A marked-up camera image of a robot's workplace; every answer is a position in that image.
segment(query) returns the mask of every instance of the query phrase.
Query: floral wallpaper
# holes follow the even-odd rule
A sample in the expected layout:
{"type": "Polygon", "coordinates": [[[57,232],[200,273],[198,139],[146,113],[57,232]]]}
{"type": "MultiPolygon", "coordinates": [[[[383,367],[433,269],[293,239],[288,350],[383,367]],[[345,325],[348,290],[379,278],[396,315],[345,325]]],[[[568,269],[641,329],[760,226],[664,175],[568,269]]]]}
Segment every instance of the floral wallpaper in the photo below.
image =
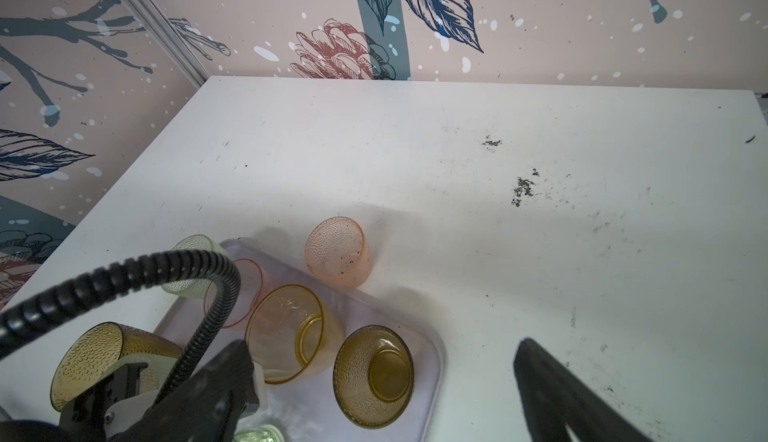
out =
{"type": "Polygon", "coordinates": [[[217,75],[768,92],[768,0],[155,2],[226,43],[217,75]]]}
{"type": "MultiPolygon", "coordinates": [[[[768,0],[153,0],[212,75],[768,92],[768,0]]],[[[0,307],[194,93],[120,0],[0,0],[0,307]]]]}
{"type": "Polygon", "coordinates": [[[0,308],[193,93],[120,0],[0,0],[0,308]]]}

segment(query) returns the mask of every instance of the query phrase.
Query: table surface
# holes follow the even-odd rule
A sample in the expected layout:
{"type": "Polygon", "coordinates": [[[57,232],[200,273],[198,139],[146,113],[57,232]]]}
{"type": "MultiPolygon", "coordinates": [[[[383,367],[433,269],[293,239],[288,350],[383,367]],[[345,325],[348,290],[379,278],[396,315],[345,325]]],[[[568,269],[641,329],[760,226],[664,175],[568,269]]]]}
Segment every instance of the table surface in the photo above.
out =
{"type": "MultiPolygon", "coordinates": [[[[758,440],[766,147],[750,92],[215,77],[13,302],[196,233],[303,267],[345,215],[375,254],[360,289],[442,337],[427,440],[529,440],[525,337],[655,440],[758,440]]],[[[153,330],[174,299],[142,291],[17,351],[0,405],[56,422],[74,340],[153,330]]]]}

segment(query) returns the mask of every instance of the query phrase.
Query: glass rim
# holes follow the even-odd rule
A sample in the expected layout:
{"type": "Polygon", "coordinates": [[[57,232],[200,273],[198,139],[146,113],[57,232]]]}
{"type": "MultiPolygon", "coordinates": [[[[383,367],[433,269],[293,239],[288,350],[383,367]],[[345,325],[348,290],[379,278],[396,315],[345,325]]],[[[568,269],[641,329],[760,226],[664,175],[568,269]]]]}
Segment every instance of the glass rim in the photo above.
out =
{"type": "Polygon", "coordinates": [[[320,326],[320,338],[317,341],[317,347],[315,347],[315,350],[312,352],[312,357],[310,357],[310,359],[306,362],[306,365],[304,365],[304,367],[302,367],[301,370],[299,370],[294,375],[290,376],[289,378],[287,378],[285,380],[278,380],[277,382],[270,382],[270,381],[265,379],[264,383],[269,384],[269,385],[285,384],[286,382],[290,382],[293,379],[299,377],[299,375],[301,375],[302,372],[304,370],[306,370],[306,368],[308,368],[308,367],[310,367],[310,365],[312,365],[312,362],[315,360],[315,356],[317,356],[317,353],[320,351],[320,346],[322,344],[322,339],[323,339],[323,337],[326,334],[326,313],[322,309],[322,303],[321,303],[320,299],[317,297],[317,294],[312,292],[312,290],[310,288],[305,287],[304,285],[299,285],[299,284],[281,285],[277,289],[274,289],[274,291],[272,291],[271,293],[265,295],[264,299],[261,299],[261,302],[256,306],[254,311],[251,313],[250,319],[248,319],[248,325],[247,325],[247,327],[245,329],[245,343],[246,343],[246,345],[248,345],[249,353],[250,353],[250,345],[248,344],[248,341],[250,340],[250,331],[254,327],[254,318],[256,317],[256,314],[259,313],[259,309],[261,309],[264,306],[264,303],[266,303],[268,300],[272,299],[274,297],[274,294],[278,293],[279,291],[281,291],[283,289],[302,289],[302,290],[305,290],[308,293],[310,293],[312,295],[312,297],[315,299],[315,301],[317,302],[317,307],[320,309],[320,322],[322,323],[322,325],[320,326]]]}
{"type": "MultiPolygon", "coordinates": [[[[254,308],[256,307],[256,301],[259,299],[259,295],[261,295],[261,291],[262,291],[262,289],[264,289],[264,271],[263,271],[263,270],[261,270],[261,265],[259,265],[258,263],[256,263],[256,261],[254,261],[254,260],[251,260],[251,259],[237,259],[237,260],[233,261],[232,263],[233,263],[233,264],[237,264],[237,263],[238,263],[238,262],[240,262],[240,261],[248,261],[249,263],[252,263],[252,264],[254,264],[254,265],[256,266],[256,268],[257,268],[257,269],[259,269],[259,276],[261,277],[261,284],[259,284],[259,292],[258,292],[258,293],[256,293],[256,295],[254,296],[254,299],[253,299],[252,301],[250,301],[250,307],[248,308],[248,312],[247,312],[247,313],[245,313],[245,314],[243,315],[243,317],[241,317],[240,319],[238,319],[238,320],[237,320],[237,322],[233,322],[233,323],[231,323],[231,324],[229,324],[229,325],[222,325],[222,326],[221,326],[221,328],[222,328],[222,329],[228,329],[228,328],[230,328],[230,327],[234,327],[235,325],[238,325],[240,322],[243,322],[243,321],[245,320],[245,318],[246,318],[246,317],[248,317],[248,315],[250,315],[250,313],[251,313],[251,312],[254,310],[254,308]]],[[[203,296],[203,316],[205,316],[205,315],[208,313],[208,311],[210,310],[210,307],[208,307],[208,308],[206,309],[206,307],[205,307],[205,301],[206,301],[206,299],[207,299],[207,297],[208,297],[208,292],[209,292],[209,291],[210,291],[212,288],[214,288],[214,287],[216,287],[216,284],[214,284],[214,283],[210,283],[210,284],[208,284],[208,288],[207,288],[207,289],[205,289],[205,295],[203,296]]]]}
{"type": "MultiPolygon", "coordinates": [[[[314,276],[315,276],[315,277],[317,277],[318,279],[323,279],[323,277],[322,277],[321,275],[319,275],[319,274],[315,273],[314,269],[312,269],[312,266],[311,266],[311,265],[309,265],[309,264],[306,262],[306,247],[307,247],[307,246],[310,244],[310,240],[312,239],[312,236],[314,236],[314,235],[315,235],[315,233],[316,233],[316,232],[317,232],[317,230],[320,228],[320,226],[321,226],[321,225],[323,225],[324,223],[326,223],[326,222],[328,222],[328,221],[330,221],[330,220],[334,220],[334,219],[346,219],[346,220],[349,220],[349,221],[351,221],[351,222],[352,222],[352,224],[354,224],[354,225],[355,225],[355,227],[357,227],[357,230],[359,230],[359,231],[360,231],[360,235],[362,236],[362,242],[360,243],[360,254],[362,254],[362,250],[363,250],[363,249],[366,247],[366,242],[367,242],[367,241],[366,241],[366,233],[365,233],[365,232],[363,232],[363,230],[362,230],[362,227],[360,227],[360,225],[357,223],[357,221],[355,221],[355,220],[354,220],[353,218],[351,218],[351,217],[347,217],[347,216],[334,216],[334,217],[329,217],[328,219],[325,219],[324,221],[322,221],[320,224],[317,224],[317,226],[315,226],[315,228],[314,228],[314,229],[312,229],[312,232],[310,233],[310,236],[306,238],[306,243],[304,243],[304,264],[305,264],[305,265],[306,265],[306,267],[307,267],[307,268],[310,270],[310,274],[314,275],[314,276]]],[[[357,260],[355,261],[355,263],[354,263],[354,264],[352,264],[352,270],[354,270],[354,269],[355,269],[355,267],[357,267],[357,263],[359,263],[359,262],[360,262],[360,259],[357,259],[357,260]]],[[[340,276],[339,276],[339,275],[331,275],[331,277],[340,277],[340,276]]]]}
{"type": "Polygon", "coordinates": [[[216,243],[211,237],[208,237],[205,234],[192,234],[191,236],[184,237],[182,240],[177,242],[176,245],[174,245],[174,247],[171,250],[176,250],[180,244],[182,244],[184,241],[192,239],[193,237],[205,237],[206,240],[210,243],[210,247],[208,249],[201,249],[201,250],[214,250],[213,247],[214,247],[214,244],[216,243]]]}

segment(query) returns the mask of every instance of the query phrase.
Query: clear tray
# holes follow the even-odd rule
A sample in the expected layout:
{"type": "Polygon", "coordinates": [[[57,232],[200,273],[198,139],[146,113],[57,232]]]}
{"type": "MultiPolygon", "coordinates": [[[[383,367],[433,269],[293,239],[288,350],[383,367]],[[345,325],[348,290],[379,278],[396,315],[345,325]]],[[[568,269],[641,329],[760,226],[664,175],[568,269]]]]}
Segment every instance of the clear tray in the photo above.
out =
{"type": "MultiPolygon", "coordinates": [[[[442,379],[442,346],[430,340],[398,316],[390,315],[377,299],[351,291],[341,293],[299,269],[282,263],[244,242],[228,239],[221,243],[233,259],[251,259],[264,272],[264,288],[260,295],[286,284],[305,285],[332,311],[345,326],[346,336],[366,325],[383,325],[396,332],[408,345],[414,364],[413,395],[408,406],[390,425],[381,429],[364,429],[350,422],[339,409],[332,388],[332,368],[305,380],[292,380],[282,385],[266,386],[266,410],[241,419],[238,430],[273,424],[283,431],[286,442],[322,442],[398,440],[420,441],[426,435],[437,390],[442,379]]],[[[187,344],[203,318],[203,302],[179,297],[159,323],[155,333],[182,347],[187,344]]],[[[248,318],[222,329],[200,361],[205,364],[227,343],[243,338],[248,318]]],[[[432,333],[438,343],[438,336],[432,333]]]]}

